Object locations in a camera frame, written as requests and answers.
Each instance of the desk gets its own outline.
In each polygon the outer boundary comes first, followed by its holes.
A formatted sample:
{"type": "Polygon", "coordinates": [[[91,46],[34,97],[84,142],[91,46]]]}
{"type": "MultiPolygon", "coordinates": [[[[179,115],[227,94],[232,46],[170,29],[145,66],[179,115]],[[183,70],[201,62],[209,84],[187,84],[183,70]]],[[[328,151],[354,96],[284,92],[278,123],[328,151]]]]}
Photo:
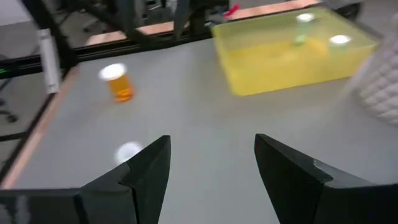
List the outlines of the desk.
{"type": "Polygon", "coordinates": [[[115,167],[113,154],[125,142],[147,145],[169,134],[159,223],[278,223],[254,157],[256,133],[373,182],[398,180],[398,129],[339,94],[345,83],[237,97],[211,39],[84,62],[36,133],[41,141],[34,150],[27,146],[30,156],[21,156],[22,168],[17,163],[3,187],[79,187],[115,167]],[[137,91],[123,104],[98,79],[116,62],[127,65],[137,91]]]}

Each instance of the translucent yellow container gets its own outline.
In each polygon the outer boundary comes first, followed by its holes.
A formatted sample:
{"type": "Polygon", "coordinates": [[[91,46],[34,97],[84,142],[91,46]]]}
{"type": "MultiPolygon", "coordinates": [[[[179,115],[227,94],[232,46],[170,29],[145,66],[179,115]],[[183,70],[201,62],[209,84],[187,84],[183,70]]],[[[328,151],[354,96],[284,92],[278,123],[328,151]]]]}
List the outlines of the translucent yellow container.
{"type": "Polygon", "coordinates": [[[239,96],[352,76],[378,44],[350,21],[318,7],[221,24],[212,32],[228,83],[239,96]],[[315,18],[302,29],[297,16],[305,13],[315,18]],[[331,45],[336,35],[351,41],[331,45]]]}

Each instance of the white textured object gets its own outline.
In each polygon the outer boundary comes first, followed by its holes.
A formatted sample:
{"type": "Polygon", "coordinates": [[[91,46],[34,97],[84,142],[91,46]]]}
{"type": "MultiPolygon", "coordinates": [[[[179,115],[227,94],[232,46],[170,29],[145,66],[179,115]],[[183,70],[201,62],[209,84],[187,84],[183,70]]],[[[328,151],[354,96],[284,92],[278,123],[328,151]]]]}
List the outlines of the white textured object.
{"type": "Polygon", "coordinates": [[[369,69],[362,75],[358,95],[367,110],[391,124],[398,124],[398,14],[369,69]]]}
{"type": "Polygon", "coordinates": [[[130,158],[141,152],[143,147],[138,142],[127,142],[119,147],[115,153],[115,161],[117,165],[128,161],[130,158]]]}

